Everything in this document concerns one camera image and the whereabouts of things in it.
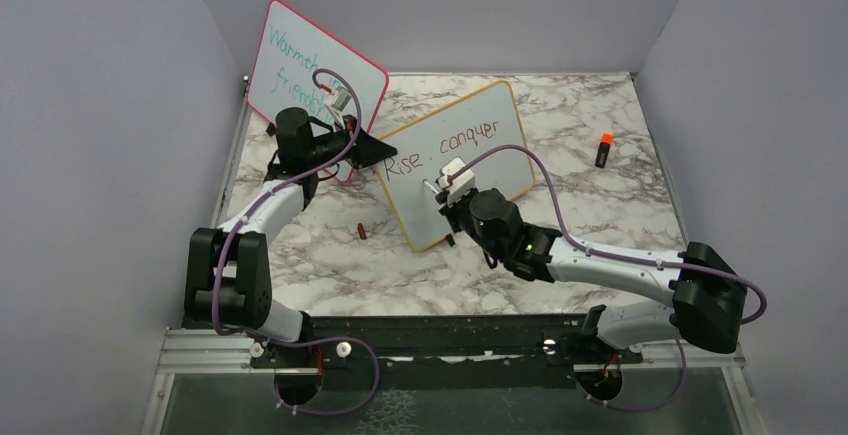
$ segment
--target whiteboard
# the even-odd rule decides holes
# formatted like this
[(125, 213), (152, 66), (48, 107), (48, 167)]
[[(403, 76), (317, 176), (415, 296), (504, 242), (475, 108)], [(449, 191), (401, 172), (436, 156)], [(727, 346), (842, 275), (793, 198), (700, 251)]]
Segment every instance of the whiteboard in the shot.
[[(281, 110), (298, 106), (332, 124), (332, 116), (321, 103), (327, 93), (312, 83), (317, 68), (333, 70), (351, 85), (362, 105), (362, 128), (370, 131), (389, 74), (282, 0), (271, 0), (247, 92), (248, 105), (269, 122)], [(341, 85), (326, 74), (319, 75), (318, 81), (332, 89)], [(350, 102), (345, 113), (355, 115), (355, 111)], [(327, 132), (314, 124), (312, 131), (315, 135)], [(341, 162), (336, 179), (347, 182), (352, 172), (350, 164)]]
[[(504, 144), (527, 146), (509, 82), (498, 81), (385, 135), (398, 154), (377, 165), (377, 176), (398, 217), (406, 241), (421, 252), (451, 233), (439, 214), (434, 183), (439, 169), (455, 157), (468, 163)], [(471, 169), (479, 190), (497, 188), (512, 200), (536, 183), (527, 155), (504, 150)]]

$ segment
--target marble table top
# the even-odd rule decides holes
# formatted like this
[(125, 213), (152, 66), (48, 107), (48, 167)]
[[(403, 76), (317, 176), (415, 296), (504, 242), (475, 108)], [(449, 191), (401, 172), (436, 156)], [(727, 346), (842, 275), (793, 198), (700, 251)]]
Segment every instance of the marble table top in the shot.
[[(683, 249), (665, 179), (628, 74), (393, 75), (371, 134), (377, 137), (495, 80), (513, 87), (527, 146), (545, 163), (570, 231), (590, 241)], [(275, 139), (251, 114), (228, 216), (259, 193)], [(595, 168), (601, 134), (615, 136), (606, 168)], [(556, 225), (537, 185), (517, 200), (530, 223)], [(357, 224), (368, 238), (360, 240)], [(414, 253), (376, 174), (322, 182), (306, 211), (269, 247), (274, 298), (312, 315), (477, 315), (585, 312), (640, 297), (581, 283), (525, 282), (489, 269), (464, 234)]]

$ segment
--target table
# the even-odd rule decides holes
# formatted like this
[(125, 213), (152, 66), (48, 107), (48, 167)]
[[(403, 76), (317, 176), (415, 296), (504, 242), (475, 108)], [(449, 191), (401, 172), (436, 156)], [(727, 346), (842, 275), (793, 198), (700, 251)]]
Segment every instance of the table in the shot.
[[(392, 75), (371, 134), (379, 137), (499, 79), (513, 86), (527, 146), (551, 172), (570, 230), (622, 247), (684, 248), (629, 74)], [(267, 125), (250, 116), (228, 216), (259, 193), (276, 150)], [(599, 169), (594, 160), (604, 132), (615, 141)], [(537, 179), (518, 206), (526, 221), (554, 226), (544, 179)], [(359, 239), (358, 223), (366, 240)], [(372, 170), (346, 185), (323, 182), (269, 248), (274, 298), (312, 315), (348, 316), (572, 313), (639, 300), (594, 285), (528, 283), (501, 267), (490, 270), (465, 235), (456, 240), (453, 248), (442, 243), (413, 253)]]

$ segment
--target white wall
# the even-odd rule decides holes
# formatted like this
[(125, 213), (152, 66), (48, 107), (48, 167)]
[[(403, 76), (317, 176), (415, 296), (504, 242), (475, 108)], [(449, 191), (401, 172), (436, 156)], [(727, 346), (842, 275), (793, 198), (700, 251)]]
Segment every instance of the white wall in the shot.
[(138, 430), (239, 84), (201, 0), (0, 0), (0, 431)]
[(636, 87), (691, 238), (770, 296), (742, 339), (770, 430), (845, 433), (848, 0), (680, 0)]
[[(204, 0), (239, 69), (269, 0)], [(635, 71), (677, 0), (286, 0), (389, 70)]]

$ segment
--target orange and black marker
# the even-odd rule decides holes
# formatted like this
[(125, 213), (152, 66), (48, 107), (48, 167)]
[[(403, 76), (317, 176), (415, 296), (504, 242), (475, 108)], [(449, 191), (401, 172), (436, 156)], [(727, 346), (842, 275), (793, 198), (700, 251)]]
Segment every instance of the orange and black marker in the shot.
[(601, 144), (598, 145), (598, 155), (595, 156), (595, 166), (598, 168), (604, 168), (607, 164), (607, 157), (609, 156), (609, 147), (612, 146), (612, 134), (605, 133), (601, 135)]

